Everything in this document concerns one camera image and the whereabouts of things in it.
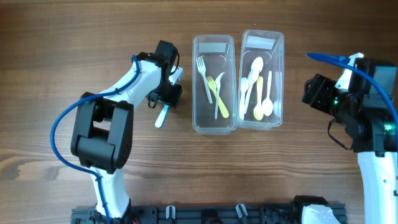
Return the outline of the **light blue plastic fork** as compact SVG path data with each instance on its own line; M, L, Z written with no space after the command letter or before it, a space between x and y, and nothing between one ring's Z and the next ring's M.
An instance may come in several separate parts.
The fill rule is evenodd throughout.
M158 115L158 118L155 121L155 127L156 128L161 128L162 127L162 125L163 125L163 123L165 121L165 118L166 118L168 110L169 110L169 106L168 105L165 105L162 108L160 114Z

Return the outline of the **small white plastic fork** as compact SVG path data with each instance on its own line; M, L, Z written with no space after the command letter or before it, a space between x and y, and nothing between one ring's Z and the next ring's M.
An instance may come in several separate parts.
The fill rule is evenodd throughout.
M203 82L204 82L206 94L207 94L207 97L208 97L208 101L209 101L210 104L212 104L213 100L211 98L210 89L209 89L208 84L207 84L206 67L205 67L205 63L204 63L204 60L203 60L203 56L197 57L197 69L198 69L199 73L203 77Z

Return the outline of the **cream yellow plastic fork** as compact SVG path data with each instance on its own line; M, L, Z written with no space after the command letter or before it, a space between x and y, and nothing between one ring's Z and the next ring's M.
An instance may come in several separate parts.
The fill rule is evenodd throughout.
M220 110L222 117L228 118L229 112L220 97L220 88L221 88L220 79L216 78L216 80L214 80L211 76L207 76L206 79L210 90L213 92L216 100L218 100L218 109Z

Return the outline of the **white long plastic fork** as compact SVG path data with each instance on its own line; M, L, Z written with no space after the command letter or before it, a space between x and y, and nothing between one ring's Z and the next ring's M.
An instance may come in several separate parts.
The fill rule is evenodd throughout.
M221 72L221 73L217 76L217 78L216 78L216 80L215 80L215 83L216 83L215 119L218 118L218 106L219 106L219 101L220 101L221 79L222 79L222 76L223 76L223 75L224 75L224 72Z

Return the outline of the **white spoon bowl down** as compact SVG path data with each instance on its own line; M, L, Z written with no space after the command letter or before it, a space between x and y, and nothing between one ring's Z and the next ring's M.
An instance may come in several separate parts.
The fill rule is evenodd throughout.
M273 112L273 102L271 101L271 84L272 84L272 72L269 71L267 78L267 94L265 100L262 102L262 107L265 116L270 116Z

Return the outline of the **clear plastic container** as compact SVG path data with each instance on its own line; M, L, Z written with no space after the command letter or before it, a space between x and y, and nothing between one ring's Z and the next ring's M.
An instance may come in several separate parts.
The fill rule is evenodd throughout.
M199 134L229 134L237 123L234 39L230 35L193 38L192 120Z
M238 126L270 130L282 124L285 37L269 30L246 30L240 57Z

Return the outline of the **yellow plastic spoon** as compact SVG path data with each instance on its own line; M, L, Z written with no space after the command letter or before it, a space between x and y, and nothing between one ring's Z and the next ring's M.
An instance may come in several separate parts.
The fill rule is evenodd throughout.
M262 91L263 91L264 80L262 76L258 76L256 82L257 90L257 104L254 107L253 113L256 120L260 121L264 117L264 112L262 109Z

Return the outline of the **white spoon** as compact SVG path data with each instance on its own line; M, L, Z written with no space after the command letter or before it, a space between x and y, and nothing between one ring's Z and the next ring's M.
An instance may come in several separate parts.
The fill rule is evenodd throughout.
M244 119L245 111L245 94L249 88L249 81L246 77L243 77L240 81L240 99L239 99L239 118Z
M248 75L248 81L249 81L249 88L248 91L246 93L246 97L245 97L245 111L244 113L247 113L248 110L248 105L249 105L249 100L250 100L250 96L251 96L251 92L252 92L252 88L254 83L257 81L259 76L259 70L257 70L256 68L252 69Z
M257 57L254 59L252 65L251 65L251 70L256 68L257 70L259 70L259 73L262 71L262 68L264 66L264 62L262 57Z

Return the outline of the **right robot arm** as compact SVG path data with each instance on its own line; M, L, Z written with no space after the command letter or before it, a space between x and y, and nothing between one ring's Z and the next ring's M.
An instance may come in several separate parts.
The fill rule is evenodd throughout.
M302 101L345 126L348 148L358 156L366 223L397 223L397 66L385 60L308 53L307 57L351 73L347 87L316 74L304 85Z

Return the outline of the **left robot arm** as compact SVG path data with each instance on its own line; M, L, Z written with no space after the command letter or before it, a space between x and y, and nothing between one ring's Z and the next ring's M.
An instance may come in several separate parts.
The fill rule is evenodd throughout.
M155 52L132 56L131 68L99 94L86 92L77 107L71 153L86 167L95 185L95 223L128 223L131 200L123 177L132 149L134 110L143 100L177 107L182 86L170 76L182 73L179 52L161 40Z

